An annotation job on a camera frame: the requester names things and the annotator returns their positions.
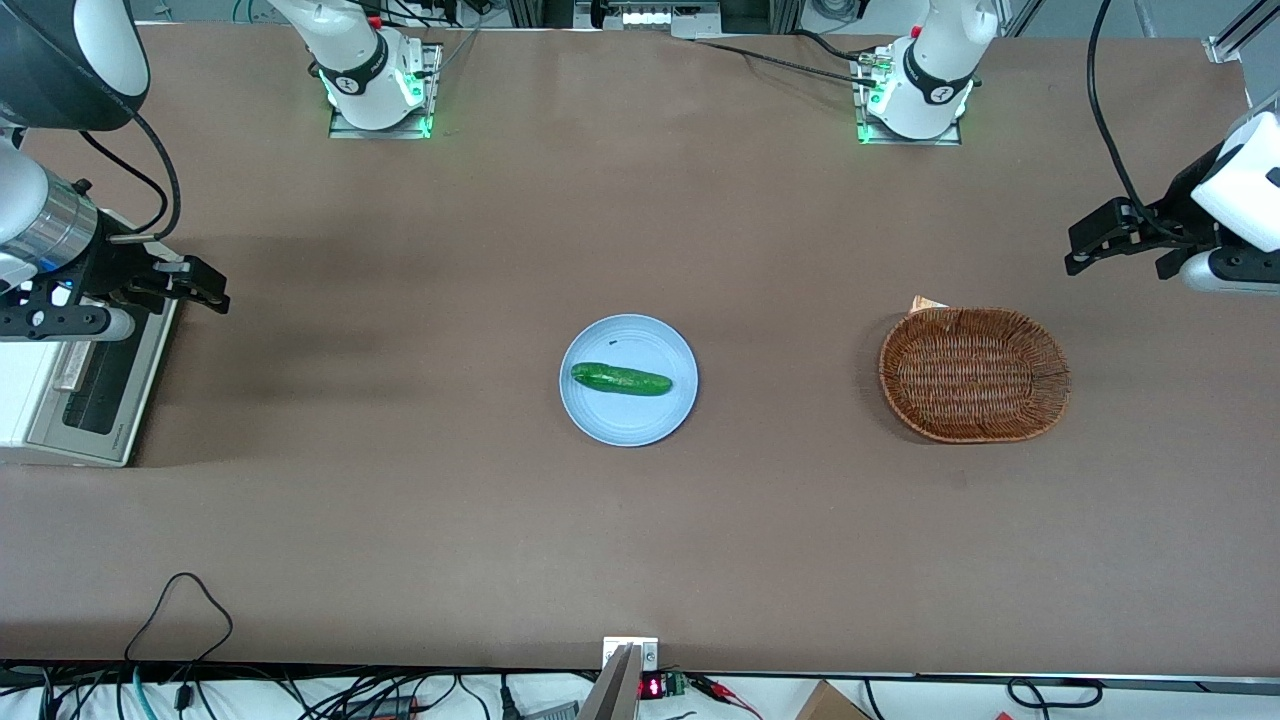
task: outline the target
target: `brown wicker basket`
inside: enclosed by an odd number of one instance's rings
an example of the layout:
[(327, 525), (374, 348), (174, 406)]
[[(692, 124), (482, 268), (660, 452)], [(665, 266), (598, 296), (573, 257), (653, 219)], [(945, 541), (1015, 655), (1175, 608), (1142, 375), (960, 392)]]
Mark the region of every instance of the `brown wicker basket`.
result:
[(1052, 428), (1071, 375), (1039, 323), (1001, 307), (934, 307), (884, 338), (881, 384), (890, 407), (938, 442), (1015, 442)]

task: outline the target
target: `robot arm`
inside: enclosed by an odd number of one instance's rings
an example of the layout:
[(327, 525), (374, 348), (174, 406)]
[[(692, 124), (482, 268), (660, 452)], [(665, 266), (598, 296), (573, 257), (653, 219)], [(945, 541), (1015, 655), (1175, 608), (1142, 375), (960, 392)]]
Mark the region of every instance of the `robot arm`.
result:
[(17, 147), (15, 128), (141, 124), (150, 81), (123, 0), (0, 0), (0, 341), (123, 340), (134, 329), (124, 307), (159, 314), (170, 299), (227, 311), (220, 273), (152, 255), (143, 243), (159, 238), (99, 210), (87, 181)]
[(352, 126), (384, 129), (426, 101), (421, 40), (374, 31), (364, 8), (346, 0), (269, 1), (302, 36), (329, 102)]
[(1112, 199), (1071, 225), (1066, 273), (1076, 275), (1114, 255), (1166, 249), (1156, 260), (1160, 279), (1181, 275), (1202, 292), (1280, 295), (1277, 101), (1240, 118), (1226, 141), (1147, 206), (1161, 227), (1143, 219), (1128, 197)]
[(892, 69), (867, 111), (906, 138), (942, 135), (963, 111), (978, 60), (998, 31), (991, 0), (929, 0), (919, 35), (890, 45)]

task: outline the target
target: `black cable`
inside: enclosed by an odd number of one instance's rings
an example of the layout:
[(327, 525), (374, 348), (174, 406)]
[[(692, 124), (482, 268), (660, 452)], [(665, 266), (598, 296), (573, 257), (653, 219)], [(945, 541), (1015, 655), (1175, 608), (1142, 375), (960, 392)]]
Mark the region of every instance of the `black cable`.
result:
[(727, 50), (730, 53), (737, 53), (745, 58), (755, 58), (756, 60), (764, 60), (765, 63), (773, 63), (774, 65), (781, 65), (783, 68), (790, 68), (792, 70), (800, 70), (801, 73), (809, 73), (820, 77), (828, 77), (832, 79), (840, 79), (844, 82), (851, 82), (854, 85), (863, 85), (867, 87), (874, 87), (876, 81), (870, 78), (856, 78), (854, 76), (844, 76), (840, 73), (833, 73), (831, 70), (823, 70), (818, 68), (810, 68), (809, 65), (801, 65), (800, 63), (792, 63), (791, 60), (781, 60), (778, 58), (771, 58), (768, 55), (760, 55), (759, 53), (753, 53), (751, 50), (744, 50), (741, 47), (731, 47), (728, 45), (719, 45), (717, 42), (696, 41), (696, 45), (703, 45), (705, 47), (714, 47), (717, 50)]
[(81, 74), (81, 77), (87, 79), (91, 85), (93, 85), (99, 90), (99, 92), (102, 92), (108, 97), (110, 97), (113, 102), (115, 102), (122, 110), (124, 110), (124, 114), (128, 115), (129, 119), (132, 119), (134, 123), (137, 123), (140, 128), (142, 128), (142, 132), (147, 136), (147, 140), (151, 141), (151, 145), (155, 146), (156, 152), (160, 155), (160, 161), (164, 164), (165, 174), (169, 176), (169, 192), (173, 195), (173, 213), (169, 215), (169, 222), (165, 223), (165, 227), (155, 236), (156, 240), (164, 240), (169, 237), (169, 234), (173, 233), (174, 228), (178, 227), (178, 219), (182, 217), (182, 190), (178, 187), (178, 172), (173, 167), (173, 160), (169, 158), (169, 151), (165, 150), (164, 143), (160, 142), (160, 136), (157, 136), (156, 132), (151, 129), (151, 126), (145, 119), (142, 119), (142, 115), (138, 114), (137, 110), (129, 106), (129, 104), (125, 102), (123, 97), (120, 97), (120, 94), (118, 94), (102, 78), (91, 73), (88, 69), (81, 65), (81, 63), (78, 63), (74, 58), (72, 58), (70, 53), (68, 53), (60, 45), (58, 45), (58, 42), (52, 37), (50, 37), (49, 33), (41, 26), (36, 24), (31, 19), (31, 15), (28, 15), (27, 12), (23, 10), (20, 5), (6, 3), (5, 8), (9, 10), (10, 14), (13, 14), (14, 18), (18, 19), (18, 22), (27, 26), (27, 29), (38, 36), (40, 40), (44, 41), (44, 44), (47, 45), (50, 50), (60, 55), (69, 67), (72, 67), (77, 73)]
[(791, 35), (799, 35), (800, 37), (808, 37), (809, 40), (817, 42), (819, 47), (822, 47), (827, 53), (829, 53), (829, 54), (840, 58), (841, 60), (850, 60), (850, 61), (858, 60), (858, 58), (863, 53), (870, 53), (870, 51), (876, 50), (876, 47), (877, 47), (876, 45), (872, 45), (870, 47), (863, 47), (861, 50), (852, 50), (850, 53), (845, 53), (844, 50), (841, 50), (841, 49), (836, 47), (835, 45), (827, 42), (827, 38), (823, 37), (823, 36), (820, 36), (820, 35), (818, 35), (817, 32), (809, 32), (808, 29), (804, 29), (804, 28), (796, 28), (796, 29), (791, 31)]
[(236, 630), (236, 621), (232, 620), (232, 614), (228, 612), (227, 609), (223, 607), (223, 605), (218, 602), (216, 598), (214, 598), (212, 593), (209, 592), (209, 588), (205, 587), (205, 580), (201, 580), (200, 575), (195, 573), (187, 573), (187, 571), (174, 573), (169, 578), (169, 582), (164, 584), (164, 589), (160, 591), (160, 597), (156, 600), (156, 606), (151, 609), (151, 615), (147, 615), (146, 623), (142, 623), (142, 626), (138, 628), (138, 632), (133, 633), (133, 638), (129, 639), (129, 644), (124, 646), (125, 662), (136, 662), (134, 659), (129, 657), (129, 651), (133, 650), (133, 644), (138, 642), (138, 638), (141, 638), (142, 634), (147, 632), (147, 628), (150, 628), (151, 623), (156, 619), (156, 614), (160, 612), (160, 606), (164, 605), (164, 598), (169, 594), (169, 588), (172, 588), (173, 584), (180, 580), (182, 578), (191, 578), (197, 585), (200, 585), (200, 592), (205, 593), (205, 600), (209, 601), (209, 605), (212, 605), (214, 609), (223, 615), (223, 619), (227, 620), (227, 632), (223, 633), (223, 637), (214, 644), (209, 646), (209, 650), (197, 655), (195, 660), (191, 661), (191, 664), (195, 665), (196, 662), (201, 662), (202, 660), (209, 657), (211, 652), (214, 652), (215, 650), (221, 647), (223, 643), (230, 639), (232, 632)]
[(84, 703), (88, 702), (88, 698), (93, 697), (93, 691), (97, 689), (97, 687), (102, 683), (104, 678), (106, 678), (106, 670), (102, 670), (101, 673), (97, 674), (97, 678), (93, 680), (93, 684), (90, 685), (88, 692), (84, 693), (84, 697), (81, 697), (79, 691), (76, 691), (76, 708), (72, 710), (72, 715), (67, 720), (77, 720), (79, 717), (81, 710), (84, 707)]
[(485, 703), (485, 701), (480, 700), (480, 696), (477, 696), (476, 693), (471, 692), (471, 688), (468, 688), (467, 684), (462, 682), (462, 675), (454, 675), (454, 678), (458, 679), (458, 687), (462, 688), (462, 692), (465, 692), (468, 696), (476, 698), (476, 702), (480, 703), (480, 708), (484, 710), (484, 720), (493, 720), (489, 716), (489, 706)]
[(108, 160), (119, 165), (122, 170), (142, 181), (143, 184), (155, 191), (155, 193), (160, 197), (160, 209), (156, 210), (155, 217), (152, 217), (145, 224), (138, 227), (137, 232), (140, 234), (145, 233), (148, 229), (151, 229), (156, 223), (159, 223), (160, 218), (164, 218), (164, 214), (169, 210), (169, 196), (165, 193), (164, 188), (160, 187), (160, 184), (156, 181), (151, 179), (146, 173), (125, 163), (119, 155), (104, 147), (102, 143), (99, 142), (97, 138), (95, 138), (92, 135), (82, 132), (81, 137), (83, 137), (84, 142), (90, 143), (90, 146), (93, 147), (93, 150), (97, 150), (99, 152), (105, 155)]
[(124, 720), (124, 671), (128, 669), (128, 664), (122, 664), (115, 671), (115, 716), (118, 720)]
[[(1094, 705), (1102, 702), (1102, 683), (1098, 683), (1097, 680), (1084, 680), (1084, 683), (1088, 687), (1093, 688), (1093, 692), (1096, 694), (1089, 700), (1080, 702), (1048, 702), (1044, 700), (1044, 696), (1041, 694), (1039, 688), (1036, 687), (1036, 683), (1028, 680), (1027, 678), (1010, 678), (1009, 683), (1005, 684), (1005, 692), (1009, 693), (1009, 700), (1016, 702), (1018, 705), (1028, 710), (1039, 710), (1044, 715), (1044, 720), (1051, 720), (1048, 716), (1048, 711), (1051, 708), (1084, 710), (1085, 707), (1093, 707)], [(1027, 688), (1032, 691), (1032, 696), (1034, 696), (1036, 700), (1027, 701), (1018, 697), (1018, 693), (1014, 692), (1014, 688)]]
[(205, 687), (200, 684), (200, 675), (196, 675), (195, 683), (196, 683), (196, 694), (200, 696), (200, 705), (205, 706), (205, 712), (209, 714), (209, 720), (218, 720), (218, 716), (214, 715), (214, 707), (209, 705), (209, 698), (205, 697)]
[(1124, 186), (1125, 195), (1128, 195), (1129, 202), (1133, 204), (1134, 211), (1137, 211), (1138, 215), (1160, 234), (1181, 241), (1183, 237), (1160, 224), (1160, 222), (1156, 220), (1156, 215), (1147, 209), (1147, 206), (1143, 205), (1142, 199), (1138, 197), (1138, 190), (1133, 184), (1133, 178), (1129, 177), (1129, 170), (1124, 167), (1124, 160), (1120, 159), (1120, 150), (1116, 147), (1115, 138), (1111, 137), (1111, 129), (1107, 128), (1106, 118), (1102, 117), (1102, 106), (1098, 105), (1098, 37), (1102, 35), (1102, 23), (1107, 19), (1107, 10), (1110, 9), (1111, 0), (1102, 0), (1102, 4), (1098, 6), (1098, 17), (1093, 20), (1093, 31), (1089, 33), (1089, 51), (1085, 58), (1084, 82), (1089, 94), (1089, 109), (1093, 111), (1093, 122), (1098, 126), (1098, 132), (1102, 135), (1102, 142), (1106, 143), (1107, 154), (1111, 155), (1111, 164), (1115, 165), (1116, 174), (1120, 176), (1120, 184)]
[(863, 678), (863, 687), (867, 688), (867, 702), (872, 706), (876, 720), (884, 720), (884, 716), (881, 715), (879, 705), (876, 703), (876, 691), (872, 689), (870, 678)]

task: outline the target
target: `green cucumber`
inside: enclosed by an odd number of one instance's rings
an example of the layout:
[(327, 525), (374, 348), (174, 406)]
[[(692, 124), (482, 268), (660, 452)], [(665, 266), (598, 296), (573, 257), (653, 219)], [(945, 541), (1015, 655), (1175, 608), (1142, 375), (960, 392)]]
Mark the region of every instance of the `green cucumber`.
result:
[(671, 378), (644, 370), (614, 368), (604, 363), (579, 363), (570, 373), (575, 380), (600, 392), (643, 395), (645, 397), (657, 397), (671, 392)]

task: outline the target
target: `metal bracket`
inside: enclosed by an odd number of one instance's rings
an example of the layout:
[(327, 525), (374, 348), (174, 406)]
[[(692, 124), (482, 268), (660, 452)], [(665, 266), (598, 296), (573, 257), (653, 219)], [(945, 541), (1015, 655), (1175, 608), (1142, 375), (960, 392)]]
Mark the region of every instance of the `metal bracket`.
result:
[(604, 638), (604, 648), (600, 653), (600, 667), (609, 664), (613, 653), (618, 651), (620, 646), (635, 644), (640, 646), (640, 659), (643, 661), (643, 670), (645, 673), (652, 673), (658, 669), (658, 638), (636, 638), (627, 635), (611, 635)]
[(1240, 59), (1240, 49), (1248, 45), (1271, 20), (1280, 17), (1280, 0), (1257, 0), (1240, 12), (1234, 20), (1204, 41), (1210, 61), (1231, 63)]

